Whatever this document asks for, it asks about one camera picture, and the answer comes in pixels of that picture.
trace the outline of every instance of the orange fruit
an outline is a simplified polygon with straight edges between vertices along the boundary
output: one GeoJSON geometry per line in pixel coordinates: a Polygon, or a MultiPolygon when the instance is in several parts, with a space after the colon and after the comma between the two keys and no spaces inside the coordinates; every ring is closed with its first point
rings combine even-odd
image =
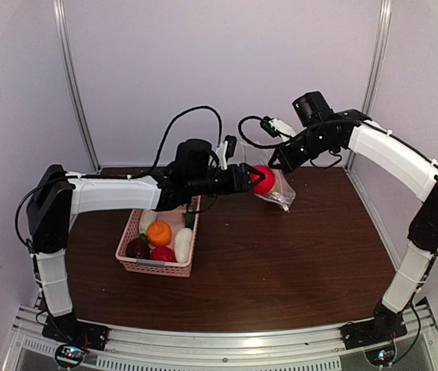
{"type": "Polygon", "coordinates": [[[160,220],[150,224],[147,230],[148,241],[154,246],[167,246],[172,242],[171,227],[160,220]]]}

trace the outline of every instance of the red toy fruit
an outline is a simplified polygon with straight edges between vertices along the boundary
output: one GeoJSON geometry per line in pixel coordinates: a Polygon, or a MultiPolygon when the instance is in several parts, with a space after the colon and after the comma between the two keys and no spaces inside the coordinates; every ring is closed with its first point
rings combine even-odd
{"type": "Polygon", "coordinates": [[[169,261],[171,263],[176,262],[174,251],[166,246],[157,246],[156,248],[154,248],[154,250],[150,254],[150,259],[169,261]]]}
{"type": "MultiPolygon", "coordinates": [[[[257,195],[264,195],[265,193],[270,192],[275,186],[275,174],[268,166],[257,165],[254,166],[254,168],[259,172],[262,172],[265,175],[265,179],[253,187],[253,192],[257,195]]],[[[259,177],[260,176],[257,174],[250,174],[251,182],[255,182],[259,177]]]]}

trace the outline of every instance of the wooden table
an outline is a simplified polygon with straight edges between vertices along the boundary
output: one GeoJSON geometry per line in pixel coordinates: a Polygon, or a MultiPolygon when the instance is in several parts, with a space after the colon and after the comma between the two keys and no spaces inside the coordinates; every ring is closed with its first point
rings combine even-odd
{"type": "Polygon", "coordinates": [[[394,269],[348,177],[300,168],[287,178],[297,192],[290,213],[243,193],[202,214],[190,278],[126,272],[114,254],[130,211],[80,215],[66,257],[78,317],[244,332],[371,316],[394,269]]]}

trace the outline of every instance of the white wall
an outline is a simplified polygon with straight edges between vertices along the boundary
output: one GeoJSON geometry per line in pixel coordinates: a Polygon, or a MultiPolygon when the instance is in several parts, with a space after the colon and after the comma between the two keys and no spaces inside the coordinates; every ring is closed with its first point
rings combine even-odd
{"type": "Polygon", "coordinates": [[[66,87],[52,3],[0,2],[0,354],[19,304],[31,304],[36,296],[32,262],[14,234],[15,208],[56,162],[90,170],[66,87]]]}
{"type": "MultiPolygon", "coordinates": [[[[103,165],[149,165],[168,122],[209,104],[237,134],[246,115],[294,125],[291,102],[320,90],[336,110],[363,101],[379,1],[77,0],[66,18],[81,97],[103,165]]],[[[257,124],[247,131],[269,141],[257,124]]],[[[162,163],[190,136],[216,143],[210,113],[175,126],[162,163]]],[[[333,162],[326,155],[321,164],[333,162]]]]}
{"type": "MultiPolygon", "coordinates": [[[[438,159],[438,1],[393,2],[389,46],[372,116],[438,159]]],[[[419,202],[362,158],[355,171],[402,258],[407,227],[419,202]]],[[[423,290],[438,322],[438,262],[423,290]]]]}

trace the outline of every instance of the clear plastic bag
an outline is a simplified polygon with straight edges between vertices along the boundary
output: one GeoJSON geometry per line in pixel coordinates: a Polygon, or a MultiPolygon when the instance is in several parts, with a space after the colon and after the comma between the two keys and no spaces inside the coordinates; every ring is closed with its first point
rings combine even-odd
{"type": "MultiPolygon", "coordinates": [[[[268,166],[268,161],[272,157],[273,149],[258,149],[243,142],[241,142],[241,147],[243,149],[243,161],[248,165],[268,166]]],[[[272,172],[275,175],[273,191],[263,195],[255,194],[255,196],[270,203],[276,203],[284,211],[289,211],[290,205],[296,198],[296,192],[291,188],[281,170],[272,169],[272,172]]]]}

